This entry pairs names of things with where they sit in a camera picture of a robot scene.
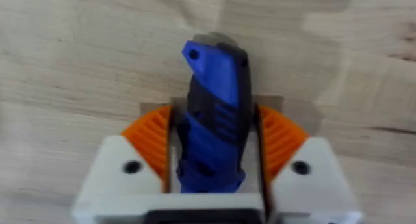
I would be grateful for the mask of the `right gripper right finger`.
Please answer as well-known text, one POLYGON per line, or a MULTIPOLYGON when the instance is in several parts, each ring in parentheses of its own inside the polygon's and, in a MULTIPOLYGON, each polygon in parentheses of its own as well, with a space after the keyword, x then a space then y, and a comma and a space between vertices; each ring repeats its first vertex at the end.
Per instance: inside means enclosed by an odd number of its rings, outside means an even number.
POLYGON ((267 223, 356 224, 363 213, 330 143, 282 113, 255 107, 267 223))

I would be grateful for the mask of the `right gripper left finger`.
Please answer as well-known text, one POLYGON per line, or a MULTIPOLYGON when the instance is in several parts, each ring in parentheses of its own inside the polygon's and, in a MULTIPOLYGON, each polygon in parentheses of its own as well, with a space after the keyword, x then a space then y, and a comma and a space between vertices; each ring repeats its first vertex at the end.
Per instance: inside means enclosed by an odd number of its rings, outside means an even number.
POLYGON ((172 110, 156 108, 102 141, 73 204, 76 223, 140 223, 170 191, 172 110))

